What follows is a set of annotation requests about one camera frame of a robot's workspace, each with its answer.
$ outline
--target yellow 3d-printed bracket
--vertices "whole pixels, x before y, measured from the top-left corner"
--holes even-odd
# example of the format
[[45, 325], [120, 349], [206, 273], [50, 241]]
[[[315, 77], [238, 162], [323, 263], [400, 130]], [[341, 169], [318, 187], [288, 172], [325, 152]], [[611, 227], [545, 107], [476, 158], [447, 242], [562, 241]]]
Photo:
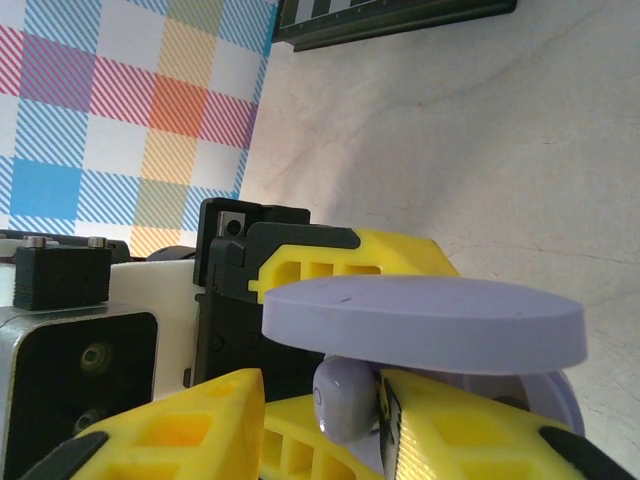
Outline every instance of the yellow 3d-printed bracket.
[[381, 378], [387, 478], [584, 480], [538, 434], [567, 427], [405, 371]]
[[264, 425], [259, 369], [96, 423], [109, 439], [73, 480], [256, 480]]
[[262, 480], [384, 480], [318, 428], [313, 397], [267, 404]]
[[375, 230], [354, 230], [356, 249], [283, 245], [260, 267], [248, 288], [258, 303], [272, 288], [334, 275], [459, 276], [440, 247], [427, 238]]

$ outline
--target checkered wall covering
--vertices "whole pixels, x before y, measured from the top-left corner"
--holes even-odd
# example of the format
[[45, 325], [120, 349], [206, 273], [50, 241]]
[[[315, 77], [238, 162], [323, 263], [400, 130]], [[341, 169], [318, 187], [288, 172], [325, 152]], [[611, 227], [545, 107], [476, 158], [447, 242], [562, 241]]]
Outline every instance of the checkered wall covering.
[[0, 228], [194, 244], [236, 198], [276, 0], [0, 0]]

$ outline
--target plaid fabric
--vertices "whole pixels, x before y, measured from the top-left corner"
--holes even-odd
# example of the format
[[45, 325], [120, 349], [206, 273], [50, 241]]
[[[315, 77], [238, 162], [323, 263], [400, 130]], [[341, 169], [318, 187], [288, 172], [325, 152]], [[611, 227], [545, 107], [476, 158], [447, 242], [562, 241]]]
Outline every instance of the plaid fabric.
[[194, 244], [236, 198], [276, 0], [0, 0], [0, 228]]

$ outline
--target yellow plastic part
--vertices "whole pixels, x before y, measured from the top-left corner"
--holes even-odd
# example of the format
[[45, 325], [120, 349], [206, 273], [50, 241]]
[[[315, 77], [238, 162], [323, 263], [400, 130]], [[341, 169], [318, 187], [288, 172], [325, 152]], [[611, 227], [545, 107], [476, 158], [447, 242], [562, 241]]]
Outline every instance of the yellow plastic part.
[[440, 247], [428, 238], [375, 230], [354, 230], [356, 249], [283, 245], [260, 267], [248, 289], [258, 303], [272, 288], [334, 275], [440, 275], [459, 276]]
[[262, 480], [384, 480], [320, 432], [313, 396], [267, 404]]
[[92, 425], [110, 438], [73, 480], [256, 480], [264, 412], [261, 371], [238, 370]]
[[537, 433], [566, 426], [405, 371], [381, 377], [395, 480], [584, 479]]

